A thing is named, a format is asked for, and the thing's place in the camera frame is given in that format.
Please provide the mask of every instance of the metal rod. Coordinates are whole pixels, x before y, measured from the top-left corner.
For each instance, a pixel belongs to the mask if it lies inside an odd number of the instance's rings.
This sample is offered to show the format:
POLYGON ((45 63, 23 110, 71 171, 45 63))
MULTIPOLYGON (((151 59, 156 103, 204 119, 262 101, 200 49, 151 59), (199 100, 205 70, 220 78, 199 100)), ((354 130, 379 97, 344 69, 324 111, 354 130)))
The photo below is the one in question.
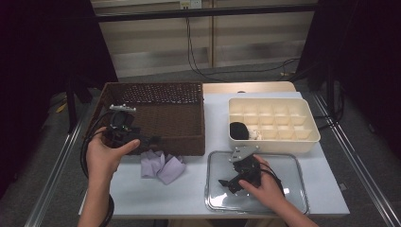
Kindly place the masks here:
POLYGON ((336 116, 336 108, 335 108, 335 98, 334 98, 334 75, 333 68, 331 63, 327 64, 327 76, 326 76, 326 92, 327 92, 327 110, 328 113, 333 116, 335 119, 336 116))
POLYGON ((84 104, 84 109, 77 125, 75 126, 74 130, 67 135, 64 146, 62 146, 59 158, 57 159, 56 164, 54 165, 53 170, 51 171, 50 176, 47 179, 41 196, 36 201, 35 206, 33 207, 26 221, 25 227, 41 226, 44 219, 44 214, 46 213, 51 199, 53 198, 54 192, 56 191, 61 173, 81 130, 83 124, 83 116, 88 113, 89 105, 90 104, 84 104))
POLYGON ((243 15, 243 14, 263 14, 263 13, 283 13, 283 12, 302 12, 315 11, 323 8, 333 8, 342 6, 340 4, 300 4, 300 5, 280 5, 266 7, 244 7, 244 8, 214 8, 214 9, 178 9, 151 12, 135 12, 135 13, 116 13, 116 14, 98 14, 89 17, 73 17, 73 18, 49 18, 48 22, 64 21, 65 23, 76 22, 119 22, 119 21, 138 21, 152 19, 168 19, 168 18, 187 18, 187 17, 205 17, 205 16, 227 16, 227 15, 243 15))
POLYGON ((331 129, 339 141, 342 151, 347 156, 348 161, 350 162, 354 171, 357 173, 357 176, 365 187, 366 192, 371 197, 372 202, 374 203, 381 217, 383 217, 383 220, 386 222, 387 226, 401 226, 401 220, 395 213, 395 209, 392 207, 389 199, 387 199, 387 197, 384 195, 383 191, 377 185, 374 178, 363 164, 362 160, 359 158, 357 151, 352 146, 350 140, 342 130, 342 127, 340 124, 336 124, 332 118, 330 118, 330 112, 327 110, 327 103, 324 101, 322 95, 314 93, 313 96, 322 113, 327 116, 327 123, 332 124, 331 129))

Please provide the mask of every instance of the purple cloth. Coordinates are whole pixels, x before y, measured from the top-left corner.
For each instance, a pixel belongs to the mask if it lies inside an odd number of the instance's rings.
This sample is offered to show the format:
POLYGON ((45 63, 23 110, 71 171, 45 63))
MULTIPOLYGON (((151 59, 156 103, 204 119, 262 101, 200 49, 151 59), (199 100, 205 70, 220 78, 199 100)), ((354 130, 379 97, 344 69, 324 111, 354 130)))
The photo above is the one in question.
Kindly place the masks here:
POLYGON ((158 177, 163 183, 174 182, 185 171, 186 165, 181 156, 175 157, 162 151, 152 150, 141 154, 141 176, 142 178, 158 177))
POLYGON ((141 176, 153 178, 165 166, 165 155, 162 151, 149 150, 141 153, 141 176))

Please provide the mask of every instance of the transparent container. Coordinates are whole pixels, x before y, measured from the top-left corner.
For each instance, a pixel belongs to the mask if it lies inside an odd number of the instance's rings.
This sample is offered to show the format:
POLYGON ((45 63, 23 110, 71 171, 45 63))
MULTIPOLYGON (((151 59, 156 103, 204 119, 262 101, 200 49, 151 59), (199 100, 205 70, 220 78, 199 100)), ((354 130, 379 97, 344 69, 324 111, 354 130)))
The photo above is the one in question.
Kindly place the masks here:
MULTIPOLYGON (((205 187, 207 207, 214 211, 274 215, 268 207, 246 190, 240 190, 233 194, 227 187, 220 184, 218 180, 230 181, 237 175, 237 172, 233 170, 233 164, 228 161, 232 153, 232 151, 213 151, 209 154, 205 187)), ((270 167, 281 180, 286 199, 306 214, 308 205, 305 187, 296 158, 291 154, 284 153, 259 153, 259 155, 269 161, 270 167)))
POLYGON ((321 136, 309 106, 301 98, 231 98, 229 124, 240 122, 256 139, 235 140, 234 147, 259 146, 266 152, 308 152, 321 136))

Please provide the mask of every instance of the person's left hand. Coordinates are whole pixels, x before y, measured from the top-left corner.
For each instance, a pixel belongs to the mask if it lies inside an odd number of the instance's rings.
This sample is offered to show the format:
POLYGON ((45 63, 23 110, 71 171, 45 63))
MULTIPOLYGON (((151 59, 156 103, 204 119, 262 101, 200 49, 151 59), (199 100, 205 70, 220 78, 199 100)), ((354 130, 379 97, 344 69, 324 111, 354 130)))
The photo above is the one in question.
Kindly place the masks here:
POLYGON ((88 145, 86 162, 89 179, 110 181, 120 164, 121 157, 138 148, 140 141, 135 139, 120 148, 109 148, 102 142, 102 131, 106 127, 98 129, 94 138, 88 145))

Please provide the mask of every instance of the brown woven basket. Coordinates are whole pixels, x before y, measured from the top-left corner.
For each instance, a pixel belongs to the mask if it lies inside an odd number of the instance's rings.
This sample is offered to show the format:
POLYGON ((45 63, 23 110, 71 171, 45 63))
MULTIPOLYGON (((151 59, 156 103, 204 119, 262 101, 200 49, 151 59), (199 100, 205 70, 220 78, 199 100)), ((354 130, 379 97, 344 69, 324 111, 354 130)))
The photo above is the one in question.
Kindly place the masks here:
MULTIPOLYGON (((173 155, 202 156, 205 152, 203 90, 201 82, 107 83, 89 129, 111 105, 136 108, 133 126, 141 134, 161 136, 157 149, 173 155)), ((110 117, 99 122, 107 126, 110 117)))

